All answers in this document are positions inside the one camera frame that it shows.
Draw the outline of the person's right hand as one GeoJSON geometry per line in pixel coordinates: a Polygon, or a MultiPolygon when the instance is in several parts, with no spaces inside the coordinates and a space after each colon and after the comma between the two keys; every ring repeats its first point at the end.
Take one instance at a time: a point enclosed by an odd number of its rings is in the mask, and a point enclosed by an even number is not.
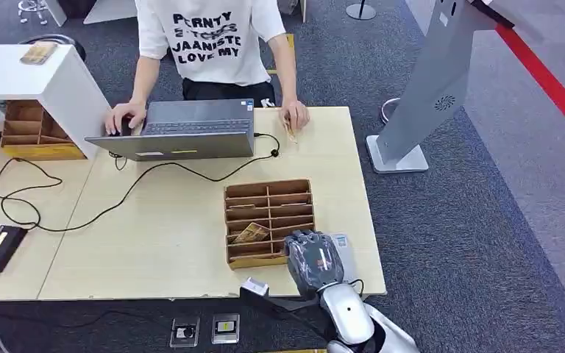
{"type": "Polygon", "coordinates": [[[146,117],[146,102],[131,100],[127,103],[117,104],[104,119],[104,126],[108,135],[122,132],[122,121],[129,118],[129,128],[141,125],[146,117]]]}

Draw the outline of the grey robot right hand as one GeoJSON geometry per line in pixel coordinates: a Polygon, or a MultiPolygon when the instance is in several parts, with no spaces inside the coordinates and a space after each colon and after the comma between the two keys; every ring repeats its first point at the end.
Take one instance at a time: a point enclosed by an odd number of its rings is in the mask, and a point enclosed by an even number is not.
{"type": "Polygon", "coordinates": [[[288,270],[303,299],[313,299],[329,285],[343,282],[344,264],[333,239],[323,232],[295,230],[285,237],[288,270]]]}

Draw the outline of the person's left hand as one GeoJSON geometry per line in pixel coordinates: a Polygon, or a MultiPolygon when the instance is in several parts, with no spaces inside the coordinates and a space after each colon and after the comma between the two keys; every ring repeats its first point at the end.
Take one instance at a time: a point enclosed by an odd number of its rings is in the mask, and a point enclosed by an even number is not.
{"type": "Polygon", "coordinates": [[[297,99],[283,99],[280,117],[289,132],[298,132],[310,121],[307,107],[297,99]]]}

